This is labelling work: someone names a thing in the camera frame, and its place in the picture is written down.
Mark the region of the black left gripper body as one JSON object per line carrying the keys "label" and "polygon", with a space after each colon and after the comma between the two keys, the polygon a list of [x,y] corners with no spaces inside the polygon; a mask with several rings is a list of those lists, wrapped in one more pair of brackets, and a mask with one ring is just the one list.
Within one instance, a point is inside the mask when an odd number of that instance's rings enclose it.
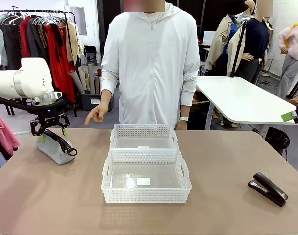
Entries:
{"label": "black left gripper body", "polygon": [[37,113],[36,120],[43,120],[46,127],[56,126],[56,118],[63,113],[59,108],[43,109]]}

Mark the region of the person's right hand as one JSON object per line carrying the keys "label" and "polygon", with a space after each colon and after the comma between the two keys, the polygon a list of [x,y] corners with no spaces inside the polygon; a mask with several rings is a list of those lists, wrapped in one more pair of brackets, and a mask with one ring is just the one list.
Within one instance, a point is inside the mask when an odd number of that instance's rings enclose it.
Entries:
{"label": "person's right hand", "polygon": [[85,125],[88,126],[91,121],[93,121],[94,123],[102,123],[107,112],[108,104],[105,102],[101,102],[87,115]]}

